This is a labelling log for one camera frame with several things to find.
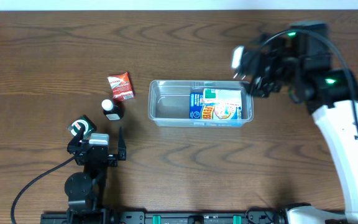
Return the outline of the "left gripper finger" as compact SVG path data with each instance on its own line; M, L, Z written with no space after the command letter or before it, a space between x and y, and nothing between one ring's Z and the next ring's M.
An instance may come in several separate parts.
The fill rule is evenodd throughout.
M123 133L122 127L119 128L119 139L118 139L117 149L118 149L119 155L126 155L127 147L125 144L124 133Z
M73 139L68 143L68 148L77 148L81 146L81 140L83 139L85 132L85 126L83 124L80 125L80 130L73 137Z

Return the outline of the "red Panadol sachet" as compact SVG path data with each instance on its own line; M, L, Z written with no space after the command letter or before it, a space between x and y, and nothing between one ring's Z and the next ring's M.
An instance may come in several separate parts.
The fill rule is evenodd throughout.
M108 82L112 91L112 100L122 102L135 97L129 73L108 76Z

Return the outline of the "white green medicine box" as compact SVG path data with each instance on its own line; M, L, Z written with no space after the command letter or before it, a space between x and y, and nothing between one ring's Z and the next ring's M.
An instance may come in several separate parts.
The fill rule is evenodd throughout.
M203 99L205 104L220 104L220 103L240 104L242 102L240 90L222 90L222 89L205 88L203 90Z

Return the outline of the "blue KoolFever box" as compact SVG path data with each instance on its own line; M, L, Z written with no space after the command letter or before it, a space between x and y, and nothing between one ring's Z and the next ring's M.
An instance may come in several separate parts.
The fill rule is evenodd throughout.
M202 93L190 94L190 119L240 120L242 119L242 102L205 104Z

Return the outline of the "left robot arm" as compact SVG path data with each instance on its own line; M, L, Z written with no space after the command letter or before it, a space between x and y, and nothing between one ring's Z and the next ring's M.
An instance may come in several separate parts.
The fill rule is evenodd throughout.
M67 151L73 155L82 172L69 176L65 182L68 196L67 219L64 223L118 223L117 215L103 206L108 167L116 167L126 160L127 151L122 128L119 129L116 154L109 153L109 135L93 133L84 138L85 127L68 143Z

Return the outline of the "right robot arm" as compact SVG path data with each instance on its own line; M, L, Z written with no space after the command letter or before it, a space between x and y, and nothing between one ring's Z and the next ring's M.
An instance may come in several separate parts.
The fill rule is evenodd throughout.
M290 98L304 103L321 131L341 183L341 213L300 203L284 208L277 223L358 223L358 82L328 25L303 21L261 37L257 50L233 51L231 67L251 77L249 95L266 98L288 86Z

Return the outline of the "clear plastic container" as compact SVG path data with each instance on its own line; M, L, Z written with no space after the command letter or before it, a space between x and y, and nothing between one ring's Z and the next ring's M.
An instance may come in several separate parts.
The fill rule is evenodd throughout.
M158 126L234 128L254 118L254 102L246 93L247 82L212 80L154 80L149 89L149 118ZM190 94L205 88L240 90L242 114L240 120L190 119Z

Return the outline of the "green square box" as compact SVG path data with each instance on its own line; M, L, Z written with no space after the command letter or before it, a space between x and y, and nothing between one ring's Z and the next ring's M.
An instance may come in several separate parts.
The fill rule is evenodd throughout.
M72 122L71 125L67 127L67 130L69 130L72 136L76 136L82 127L84 127L83 137L85 139L88 139L97 130L96 125L85 114Z

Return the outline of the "dark brown medicine bottle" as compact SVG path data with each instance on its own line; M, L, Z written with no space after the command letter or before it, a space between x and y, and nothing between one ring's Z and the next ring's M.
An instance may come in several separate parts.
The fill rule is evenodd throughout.
M123 118L122 109L115 105L112 100L105 99L101 102L103 113L110 121L117 121Z

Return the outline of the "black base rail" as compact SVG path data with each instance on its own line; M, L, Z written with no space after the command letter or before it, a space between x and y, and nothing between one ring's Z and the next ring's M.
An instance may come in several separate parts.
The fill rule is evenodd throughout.
M98 212L90 214L48 213L40 224L283 224L284 215L273 211L251 210L244 213L145 213Z

